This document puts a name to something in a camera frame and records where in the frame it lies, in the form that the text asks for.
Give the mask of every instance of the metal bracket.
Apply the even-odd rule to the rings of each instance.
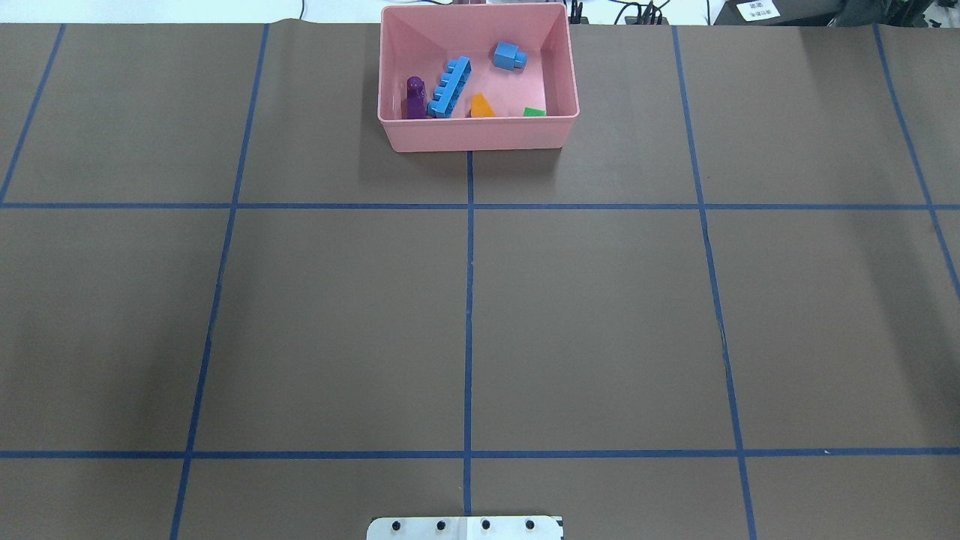
[[[554,516],[377,518],[367,540],[564,540]]]

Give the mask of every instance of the pink plastic bin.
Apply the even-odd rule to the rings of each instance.
[[[499,41],[527,53],[522,70],[493,65]],[[405,119],[406,82],[423,79],[427,99],[446,63],[470,58],[473,69],[450,118]],[[482,93],[496,117],[467,118]],[[570,30],[560,3],[391,6],[380,25],[377,116],[397,152],[560,148],[580,114]],[[523,109],[547,116],[523,116]]]

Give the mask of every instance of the blue tape line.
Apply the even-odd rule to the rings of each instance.
[[[358,210],[465,210],[462,203],[237,203],[237,209],[358,209]],[[705,203],[708,210],[854,210],[928,211],[928,205],[840,205],[805,203]],[[937,210],[960,210],[960,205],[933,205]],[[0,209],[231,209],[232,203],[0,203]],[[699,210],[685,203],[478,203],[474,210]]]
[[[194,452],[194,459],[462,459],[459,450],[409,450],[370,452]]]
[[[641,203],[641,204],[537,204],[537,203],[484,203],[474,205],[478,210],[695,210],[694,204]]]
[[[16,163],[20,160],[20,152],[23,151],[23,143],[27,141],[27,133],[30,131],[30,125],[34,123],[36,108],[40,105],[40,96],[43,95],[43,89],[47,86],[47,79],[50,78],[50,70],[54,67],[54,60],[57,59],[57,52],[60,50],[60,43],[63,41],[64,32],[66,32],[66,25],[61,24],[60,30],[57,32],[57,38],[54,39],[54,48],[50,51],[50,57],[47,58],[47,65],[43,68],[40,84],[36,86],[34,101],[30,104],[27,118],[23,121],[20,138],[16,140],[16,147],[13,149],[13,156],[10,158],[10,166],[7,167],[7,175],[3,179],[3,185],[0,185],[0,203],[3,203],[4,198],[7,196],[7,190],[10,189],[13,170],[16,169]]]
[[[953,292],[960,299],[960,280],[957,279],[957,271],[953,265],[953,257],[950,256],[950,249],[947,247],[947,240],[944,238],[944,231],[940,227],[940,219],[937,218],[937,210],[933,206],[933,198],[930,196],[930,189],[926,185],[924,170],[920,167],[920,159],[917,157],[917,150],[913,146],[913,138],[910,136],[910,130],[906,127],[906,118],[903,116],[903,110],[900,108],[900,99],[897,98],[897,90],[894,88],[894,80],[890,75],[890,65],[887,63],[887,54],[883,50],[883,38],[880,36],[880,27],[874,24],[874,39],[876,40],[876,51],[880,55],[880,65],[883,66],[883,77],[887,81],[887,90],[890,92],[890,101],[893,103],[894,111],[897,113],[897,121],[900,122],[900,130],[903,132],[903,139],[906,141],[906,148],[910,153],[910,160],[913,161],[913,170],[917,173],[917,180],[920,182],[920,190],[924,194],[926,208],[930,213],[930,220],[933,222],[933,229],[937,233],[937,241],[940,242],[940,251],[943,252],[944,260],[947,263],[947,270],[950,274],[950,280],[953,282]]]
[[[737,457],[736,450],[475,450],[475,459],[636,459]]]
[[[708,210],[926,210],[926,205],[820,205],[706,203]]]
[[[467,152],[467,316],[464,349],[464,515],[473,513],[473,152]]]
[[[229,209],[230,203],[4,203],[4,209]]]
[[[183,452],[4,450],[0,459],[183,459]]]
[[[831,457],[869,455],[960,455],[960,447],[913,448],[795,448],[753,449],[743,451],[747,457]]]
[[[853,448],[772,448],[745,449],[746,457],[831,457],[960,455],[960,447],[853,447]],[[733,458],[733,449],[705,450],[471,450],[471,459],[704,459]],[[376,459],[463,459],[459,450],[386,451],[195,451],[191,460],[376,460]],[[0,459],[183,459],[184,452],[5,450]]]
[[[684,60],[680,50],[680,36],[677,27],[671,27],[673,32],[673,50],[677,60],[677,77],[680,81],[680,97],[684,106],[684,122],[686,123],[686,142],[690,151],[690,164],[693,167],[693,182],[697,190],[697,204],[700,206],[700,228],[704,236],[704,248],[707,251],[707,269],[710,276],[710,289],[713,293],[713,310],[720,328],[720,339],[723,346],[723,363],[727,375],[727,399],[730,403],[730,416],[733,425],[733,442],[736,445],[737,464],[740,470],[740,487],[743,490],[743,507],[747,516],[747,531],[751,540],[756,540],[756,522],[754,520],[754,504],[750,495],[750,479],[747,475],[747,459],[743,454],[743,436],[740,432],[740,414],[736,404],[736,391],[733,386],[733,369],[730,363],[730,348],[727,345],[727,327],[724,324],[723,306],[720,304],[720,287],[717,285],[716,267],[713,264],[713,247],[710,245],[709,227],[707,222],[707,207],[704,201],[704,189],[700,178],[700,163],[697,160],[697,147],[693,137],[693,121],[690,118],[690,104],[686,94],[686,77],[684,76]]]
[[[465,210],[456,203],[240,203],[240,209]]]
[[[206,385],[206,373],[210,364],[210,351],[213,348],[213,330],[216,327],[217,314],[220,309],[220,297],[224,284],[224,272],[227,269],[230,243],[233,239],[233,224],[236,221],[237,203],[240,199],[240,188],[243,183],[243,171],[247,161],[247,148],[250,144],[250,134],[253,128],[253,114],[256,111],[256,95],[260,89],[260,76],[263,73],[263,59],[267,52],[267,37],[269,35],[270,25],[265,24],[263,25],[263,35],[260,38],[260,52],[256,61],[256,72],[253,75],[253,88],[250,96],[250,107],[247,109],[247,124],[244,128],[243,143],[240,147],[240,159],[237,162],[236,179],[233,182],[233,196],[230,203],[230,216],[227,220],[227,231],[224,235],[224,247],[220,253],[220,266],[217,269],[217,282],[213,289],[213,305],[210,308],[210,318],[206,325],[204,356],[200,364],[200,374],[197,377],[197,392],[194,395],[193,412],[190,415],[190,429],[187,433],[183,467],[180,470],[180,487],[177,490],[177,505],[174,508],[173,523],[170,526],[170,540],[176,540],[180,534],[180,518],[183,513],[183,502],[186,499],[187,482],[190,480],[190,463],[193,458],[193,448],[197,438],[197,425],[200,422],[200,407],[204,401],[204,386]]]

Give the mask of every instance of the grid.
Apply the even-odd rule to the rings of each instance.
[[[695,125],[691,119],[689,99],[687,95],[687,80],[684,76],[684,62],[681,51],[680,32],[672,28],[674,55],[676,60],[677,76],[679,80],[681,102],[684,112],[684,123],[688,143],[690,166],[696,192],[696,204],[527,204],[527,203],[477,203],[474,197],[474,155],[466,153],[466,181],[467,197],[465,204],[421,204],[421,203],[242,203],[240,192],[244,180],[244,170],[247,161],[248,147],[251,133],[254,129],[257,95],[260,87],[264,60],[269,46],[270,25],[263,27],[256,60],[255,75],[247,112],[247,118],[240,147],[239,160],[236,168],[236,177],[233,184],[232,197],[229,203],[28,203],[7,202],[5,197],[12,183],[18,160],[25,147],[30,143],[30,129],[38,107],[41,107],[44,88],[55,68],[58,51],[66,25],[61,25],[57,33],[53,49],[43,70],[42,77],[36,89],[36,94],[27,113],[23,129],[16,142],[10,165],[2,187],[0,187],[0,209],[222,209],[228,210],[226,233],[217,271],[215,290],[213,291],[212,306],[209,311],[209,320],[206,328],[204,352],[201,360],[200,375],[197,380],[196,392],[193,401],[186,447],[182,452],[150,452],[150,451],[0,451],[0,459],[161,459],[182,462],[180,485],[175,502],[173,522],[170,529],[170,538],[177,538],[180,532],[185,500],[187,499],[190,482],[191,465],[194,460],[370,460],[370,459],[443,459],[462,460],[463,463],[463,511],[470,515],[473,511],[472,496],[472,465],[474,459],[647,459],[647,458],[735,458],[738,466],[740,487],[745,510],[745,519],[749,537],[757,538],[754,504],[751,496],[751,483],[748,476],[748,457],[815,457],[827,455],[847,456],[891,456],[891,455],[960,455],[960,447],[862,447],[862,448],[748,448],[745,446],[741,434],[740,413],[737,406],[737,397],[734,384],[734,371],[731,363],[731,351],[727,342],[727,329],[722,302],[722,283],[717,278],[714,263],[714,250],[710,238],[708,217],[712,212],[724,210],[869,210],[869,211],[916,211],[926,212],[929,215],[932,227],[935,230],[939,248],[944,263],[948,269],[955,294],[960,298],[960,282],[952,261],[948,242],[945,238],[939,212],[949,212],[960,209],[960,204],[934,204],[924,178],[924,171],[914,147],[911,132],[900,108],[897,91],[891,77],[890,67],[884,51],[884,43],[878,27],[873,28],[876,39],[876,53],[883,67],[885,84],[889,91],[893,111],[902,130],[907,150],[916,173],[924,197],[923,204],[760,204],[760,203],[708,203],[704,194],[701,179],[700,162],[697,157]],[[207,371],[210,355],[213,349],[214,334],[220,307],[223,288],[223,278],[229,264],[229,252],[233,235],[234,223],[238,212],[248,209],[350,209],[350,210],[458,210],[462,211],[467,219],[466,251],[466,312],[464,317],[464,333],[466,347],[464,350],[464,440],[463,448],[458,450],[396,450],[396,451],[199,451],[195,450],[197,429],[200,421],[201,408],[204,400]],[[714,315],[722,339],[722,355],[726,374],[726,391],[732,433],[733,449],[702,449],[702,450],[475,450],[472,441],[473,418],[473,291],[474,291],[474,220],[477,212],[489,210],[609,210],[609,211],[657,211],[657,210],[684,210],[696,211],[699,216],[703,235],[703,247],[708,270],[709,285],[712,294]]]

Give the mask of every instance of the small blue lego brick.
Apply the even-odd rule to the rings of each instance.
[[[457,107],[464,85],[470,78],[470,59],[460,57],[446,65],[446,72],[440,76],[440,85],[433,91],[433,101],[427,104],[427,114],[437,118],[449,118]]]
[[[520,48],[512,43],[500,41],[493,51],[493,65],[509,71],[523,69],[527,65],[527,54],[521,53]]]

